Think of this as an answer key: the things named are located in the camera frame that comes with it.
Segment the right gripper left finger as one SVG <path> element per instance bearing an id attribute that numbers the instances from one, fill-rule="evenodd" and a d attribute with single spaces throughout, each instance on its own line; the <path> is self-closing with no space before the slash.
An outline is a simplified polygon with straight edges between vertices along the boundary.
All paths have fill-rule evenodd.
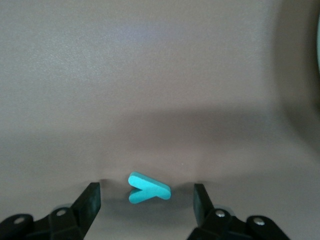
<path id="1" fill-rule="evenodd" d="M 70 207 L 60 207 L 39 220 L 26 213 L 0 223 L 2 240 L 83 240 L 101 208 L 100 183 L 91 182 Z"/>

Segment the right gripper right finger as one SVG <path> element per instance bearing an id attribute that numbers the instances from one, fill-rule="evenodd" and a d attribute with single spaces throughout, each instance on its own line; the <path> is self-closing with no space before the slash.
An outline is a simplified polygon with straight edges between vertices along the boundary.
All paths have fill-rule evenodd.
<path id="1" fill-rule="evenodd" d="M 288 240 L 289 237 L 270 218 L 262 215 L 239 220 L 229 211 L 214 207 L 203 184 L 193 190 L 193 211 L 197 227 L 189 240 Z"/>

